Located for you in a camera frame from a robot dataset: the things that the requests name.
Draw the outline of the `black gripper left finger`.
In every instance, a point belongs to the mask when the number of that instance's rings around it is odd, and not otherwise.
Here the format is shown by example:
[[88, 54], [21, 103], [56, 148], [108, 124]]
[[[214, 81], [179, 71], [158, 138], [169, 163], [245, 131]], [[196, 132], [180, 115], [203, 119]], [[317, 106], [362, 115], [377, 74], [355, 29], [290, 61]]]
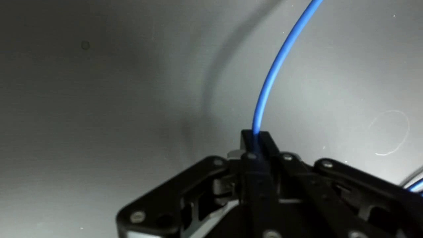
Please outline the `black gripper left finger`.
[[125, 205], [116, 214], [118, 238], [190, 238], [210, 216], [241, 201], [243, 164], [258, 163], [258, 135], [240, 132], [239, 159], [208, 156]]

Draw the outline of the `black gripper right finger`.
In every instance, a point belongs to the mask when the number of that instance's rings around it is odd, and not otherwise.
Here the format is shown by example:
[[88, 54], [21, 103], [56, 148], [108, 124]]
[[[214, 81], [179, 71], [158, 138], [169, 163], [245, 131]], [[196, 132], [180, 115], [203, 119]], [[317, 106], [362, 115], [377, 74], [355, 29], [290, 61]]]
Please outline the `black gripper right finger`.
[[281, 152], [268, 132], [258, 143], [273, 167], [276, 194], [298, 200], [322, 238], [423, 238], [418, 194], [334, 159], [307, 165]]

